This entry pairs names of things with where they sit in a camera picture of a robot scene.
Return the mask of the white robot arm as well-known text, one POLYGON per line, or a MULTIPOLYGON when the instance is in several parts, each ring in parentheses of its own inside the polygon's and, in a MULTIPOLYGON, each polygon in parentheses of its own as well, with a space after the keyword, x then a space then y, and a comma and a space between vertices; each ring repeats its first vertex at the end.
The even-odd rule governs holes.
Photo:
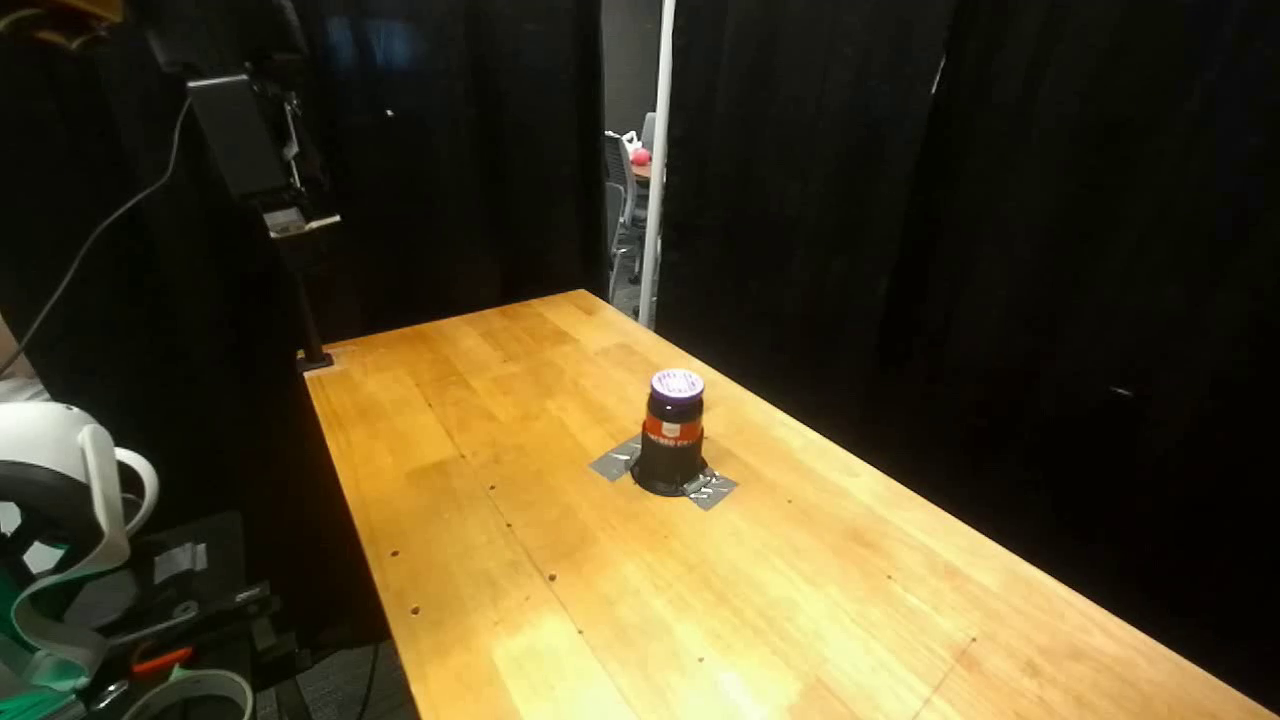
POLYGON ((4 670, 29 689, 79 694, 107 660, 107 641, 62 622, 52 597, 130 557, 130 537, 161 504, 161 473, 18 365, 0 375, 0 504, 4 670))

